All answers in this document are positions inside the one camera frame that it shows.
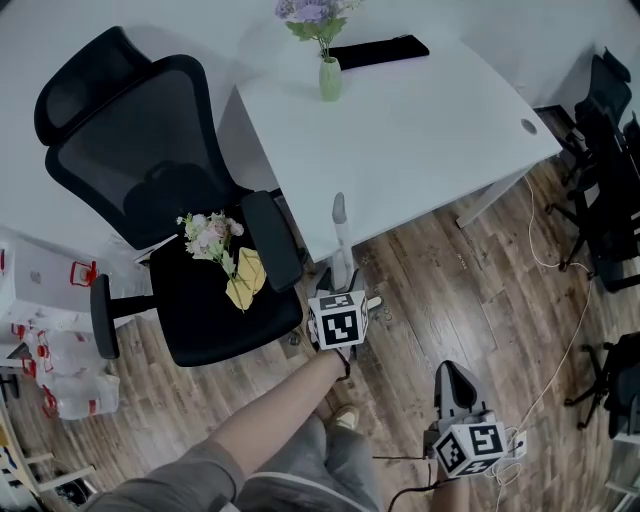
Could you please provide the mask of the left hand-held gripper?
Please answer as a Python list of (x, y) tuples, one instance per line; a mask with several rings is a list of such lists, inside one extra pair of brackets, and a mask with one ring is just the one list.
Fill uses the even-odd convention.
[(362, 273), (356, 269), (348, 293), (334, 294), (332, 269), (317, 276), (315, 296), (308, 301), (311, 342), (321, 350), (363, 344), (369, 324), (368, 301), (362, 289)]

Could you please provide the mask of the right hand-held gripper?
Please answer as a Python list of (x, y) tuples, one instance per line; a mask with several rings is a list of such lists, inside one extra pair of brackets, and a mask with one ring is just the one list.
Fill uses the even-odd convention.
[[(507, 454), (505, 425), (486, 402), (484, 385), (467, 368), (450, 360), (439, 365), (434, 405), (441, 420), (424, 432), (423, 446), (447, 480), (480, 475)], [(458, 409), (475, 414), (453, 418)]]

